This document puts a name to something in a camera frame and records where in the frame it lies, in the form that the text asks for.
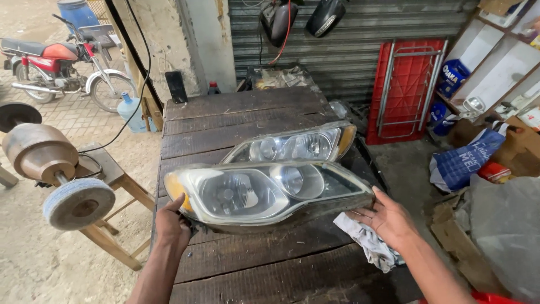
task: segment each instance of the red motorcycle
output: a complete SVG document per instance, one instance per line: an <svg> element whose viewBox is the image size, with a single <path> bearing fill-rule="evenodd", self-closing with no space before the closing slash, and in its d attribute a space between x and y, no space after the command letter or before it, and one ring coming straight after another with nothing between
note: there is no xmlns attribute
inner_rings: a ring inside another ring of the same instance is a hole
<svg viewBox="0 0 540 304"><path fill-rule="evenodd" d="M99 42L93 37L83 36L73 23L52 14L64 22L75 34L70 34L66 42L43 45L38 42L3 38L0 52L8 57L4 69L12 70L17 82L11 86L22 89L38 103L48 103L56 94L90 95L101 109L117 113L117 106L122 101L122 92L137 97L133 82L124 73L103 69L94 52L99 50ZM89 77L81 76L73 67L76 62L92 63L97 71Z"/></svg>

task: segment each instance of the white cloth rag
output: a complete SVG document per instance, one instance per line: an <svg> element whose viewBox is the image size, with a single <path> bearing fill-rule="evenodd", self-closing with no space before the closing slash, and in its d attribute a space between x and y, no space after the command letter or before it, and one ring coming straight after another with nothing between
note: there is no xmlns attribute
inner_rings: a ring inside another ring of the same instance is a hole
<svg viewBox="0 0 540 304"><path fill-rule="evenodd" d="M334 224L360 244L364 248L368 262L377 266L383 273L389 272L396 265L405 264L402 256L386 245L371 227L352 220L344 212L335 218Z"/></svg>

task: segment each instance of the red folding rack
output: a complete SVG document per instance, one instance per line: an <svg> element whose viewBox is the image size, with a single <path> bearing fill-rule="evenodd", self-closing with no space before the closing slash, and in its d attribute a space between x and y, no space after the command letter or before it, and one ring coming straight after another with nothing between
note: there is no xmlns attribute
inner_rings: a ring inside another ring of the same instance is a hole
<svg viewBox="0 0 540 304"><path fill-rule="evenodd" d="M413 141L423 137L447 45L448 40L444 39L381 45L366 144Z"/></svg>

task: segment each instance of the water bottle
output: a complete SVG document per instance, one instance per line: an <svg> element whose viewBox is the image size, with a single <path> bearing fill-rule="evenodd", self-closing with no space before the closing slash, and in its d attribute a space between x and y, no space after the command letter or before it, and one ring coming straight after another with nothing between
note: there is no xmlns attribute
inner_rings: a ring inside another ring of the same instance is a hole
<svg viewBox="0 0 540 304"><path fill-rule="evenodd" d="M137 111L133 118L130 120L130 122L127 124L127 126L133 133L146 132L146 123L143 119L143 111L138 106L139 99L131 98L126 92L122 93L122 98L124 100L120 102L117 108L120 117L122 117L122 119L127 122L133 112ZM150 122L150 131L156 132L158 129L156 128L156 125L154 125L151 117L148 117L148 122Z"/></svg>
<svg viewBox="0 0 540 304"><path fill-rule="evenodd" d="M208 88L208 95L221 94L221 91L218 88L218 83L215 81L210 81L210 87Z"/></svg>

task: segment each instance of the motorcycle exhaust pipe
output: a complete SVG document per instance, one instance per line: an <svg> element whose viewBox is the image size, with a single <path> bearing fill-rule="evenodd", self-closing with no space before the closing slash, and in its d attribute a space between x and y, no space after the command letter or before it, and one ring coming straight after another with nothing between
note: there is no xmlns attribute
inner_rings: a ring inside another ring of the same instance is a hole
<svg viewBox="0 0 540 304"><path fill-rule="evenodd" d="M38 87L36 85L29 85L29 84L22 84L18 82L14 82L11 84L11 86L15 89L21 89L21 90L31 90L31 91L38 91L43 93L50 93L50 94L75 94L79 93L82 88L79 88L76 91L60 91L60 90L53 90L45 87Z"/></svg>

